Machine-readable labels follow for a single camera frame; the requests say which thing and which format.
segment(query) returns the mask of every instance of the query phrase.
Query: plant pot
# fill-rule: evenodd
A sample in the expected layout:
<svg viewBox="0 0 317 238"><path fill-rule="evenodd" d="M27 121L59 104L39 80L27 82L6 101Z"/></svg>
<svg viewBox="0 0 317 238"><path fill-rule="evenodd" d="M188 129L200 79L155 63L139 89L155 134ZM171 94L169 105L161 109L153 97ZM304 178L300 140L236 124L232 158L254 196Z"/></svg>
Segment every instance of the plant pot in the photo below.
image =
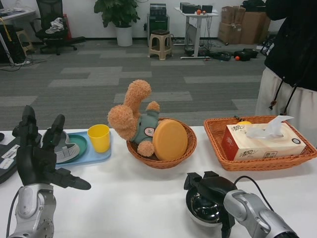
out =
<svg viewBox="0 0 317 238"><path fill-rule="evenodd" d="M119 46L132 45L132 27L116 27L117 41Z"/></svg>

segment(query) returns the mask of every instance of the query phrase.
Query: stool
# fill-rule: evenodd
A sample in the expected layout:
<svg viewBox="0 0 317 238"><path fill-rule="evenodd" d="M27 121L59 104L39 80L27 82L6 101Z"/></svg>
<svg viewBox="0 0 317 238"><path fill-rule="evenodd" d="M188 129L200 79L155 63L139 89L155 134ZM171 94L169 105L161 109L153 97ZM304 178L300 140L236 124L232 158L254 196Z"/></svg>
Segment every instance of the stool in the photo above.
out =
<svg viewBox="0 0 317 238"><path fill-rule="evenodd" d="M22 46L22 49L24 51L25 56L27 56L27 54L26 54L27 51L34 51L35 50L33 45L32 45L32 42L31 42L29 36L26 34L26 32L25 32L25 30L23 28L15 28L15 32L16 32L16 35L19 38L19 41L20 41L20 44ZM22 43L22 41L20 39L20 36L22 36L22 35L25 36L25 38L28 41L29 45L23 46L23 43Z"/></svg>
<svg viewBox="0 0 317 238"><path fill-rule="evenodd" d="M156 46L152 46L152 41L154 38L158 39L158 44ZM169 31L166 30L155 30L152 31L149 43L149 55L156 54L159 56L160 60L165 60L167 54L171 54L172 56L172 38L170 36Z"/></svg>

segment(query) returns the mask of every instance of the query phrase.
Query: desk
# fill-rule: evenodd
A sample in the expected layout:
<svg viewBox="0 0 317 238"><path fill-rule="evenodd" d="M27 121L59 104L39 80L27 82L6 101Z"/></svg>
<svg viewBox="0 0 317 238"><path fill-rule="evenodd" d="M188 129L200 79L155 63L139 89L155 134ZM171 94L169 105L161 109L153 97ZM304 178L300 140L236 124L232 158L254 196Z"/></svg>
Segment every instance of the desk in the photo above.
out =
<svg viewBox="0 0 317 238"><path fill-rule="evenodd" d="M13 15L4 16L2 19L3 19L3 21L6 23L6 21L16 20L16 19L21 18L21 17L25 17L25 16L28 16L28 15L32 15L32 14L34 14L35 12L36 12L35 10L33 10L33 11L25 11L25 12L19 12L19 13L13 14ZM7 55L8 55L8 58L9 58L11 64L14 64L14 62L13 62L11 56L10 56L10 52L9 52L9 50L8 50L8 47L6 46L5 41L4 41L4 39L3 39L3 37L2 37L1 34L0 34L0 41L1 41L2 45L3 45L4 50L7 52Z"/></svg>
<svg viewBox="0 0 317 238"><path fill-rule="evenodd" d="M182 15L186 16L186 27L185 27L185 45L188 43L188 38L193 42L194 44L194 54L193 56L189 57L181 57L181 59L206 59L210 57L199 57L198 51L199 51L199 39L201 34L201 27L202 27L202 19L203 18L209 18L213 16L218 16L217 10L212 10L212 13L207 13L205 15L200 14L186 14L183 13L179 7L175 7L176 11L179 11ZM197 27L194 27L193 25L189 24L190 17L197 19Z"/></svg>
<svg viewBox="0 0 317 238"><path fill-rule="evenodd" d="M193 155L178 166L157 170L135 159L126 143L111 129L112 155L102 163L65 166L92 185L88 191L54 186L57 207L55 238L221 238L221 227L202 228L188 216L183 190L186 173L213 170L234 181L253 177L275 211L300 238L315 237L317 160L281 171L228 172L219 164L202 126L192 127L198 144ZM83 130L66 130L67 132ZM4 132L8 143L13 137ZM12 199L22 185L18 173L0 184L0 231L4 233ZM260 196L250 181L238 188ZM15 228L11 222L11 233ZM249 238L236 223L230 238Z"/></svg>

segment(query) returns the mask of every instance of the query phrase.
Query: white table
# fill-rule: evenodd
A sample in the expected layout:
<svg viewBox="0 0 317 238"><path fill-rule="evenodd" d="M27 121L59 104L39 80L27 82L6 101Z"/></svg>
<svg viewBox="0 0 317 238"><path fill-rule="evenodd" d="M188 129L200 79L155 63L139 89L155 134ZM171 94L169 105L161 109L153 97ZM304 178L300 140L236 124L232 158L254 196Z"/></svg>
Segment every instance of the white table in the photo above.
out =
<svg viewBox="0 0 317 238"><path fill-rule="evenodd" d="M126 143L113 134L109 160L88 166L68 166L75 176L92 185L88 191L54 186L57 207L55 238L221 238L220 227L205 229L188 216L183 190L186 173L215 171L231 181L241 175L253 177L275 211L300 238L315 237L317 211L317 160L295 168L270 172L228 172L219 164L202 126L192 127L198 144L193 155L167 170L150 168L135 159ZM12 136L6 131L3 143ZM0 184L0 231L6 229L9 207L22 185L18 173ZM238 187L259 195L249 181ZM15 228L12 218L11 233ZM250 237L236 223L230 238Z"/></svg>
<svg viewBox="0 0 317 238"><path fill-rule="evenodd" d="M9 21L9 20L16 20L16 19L21 18L21 17L32 15L35 12L36 12L35 10L32 10L32 11L28 10L28 11L25 11L25 12L16 13L14 15L4 16L4 17L2 17L2 19L7 24L7 21ZM3 36L1 34L0 34L0 41L1 41L2 45L3 45L4 50L7 52L7 55L8 55L8 58L9 58L10 62L12 64L14 64L14 61L11 58L10 52L8 50L8 47L6 46L5 41L3 39Z"/></svg>
<svg viewBox="0 0 317 238"><path fill-rule="evenodd" d="M210 18L213 16L218 16L217 10L212 10L212 13L207 14L186 14L183 13L179 7L175 7L175 10L179 11L181 14L186 16L186 27L185 27L185 44L175 44L175 45L187 45L188 44L188 38L193 42L194 44L194 54L189 57L181 57L181 59L206 59L210 57L199 57L198 51L199 51L199 39L201 34L201 27L202 27L202 19L203 18ZM193 26L189 23L190 17L197 19L197 26Z"/></svg>

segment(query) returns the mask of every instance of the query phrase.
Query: black robotic finger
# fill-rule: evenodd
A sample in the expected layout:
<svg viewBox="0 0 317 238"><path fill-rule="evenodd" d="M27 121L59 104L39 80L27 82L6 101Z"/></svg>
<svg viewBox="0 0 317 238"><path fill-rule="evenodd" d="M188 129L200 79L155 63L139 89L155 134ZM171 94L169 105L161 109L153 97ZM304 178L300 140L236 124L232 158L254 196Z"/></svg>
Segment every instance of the black robotic finger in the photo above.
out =
<svg viewBox="0 0 317 238"><path fill-rule="evenodd" d="M61 134L63 132L63 127L65 123L65 116L60 114L54 120L51 128L47 130L43 138L42 149L48 151L54 151L54 148L59 144Z"/></svg>

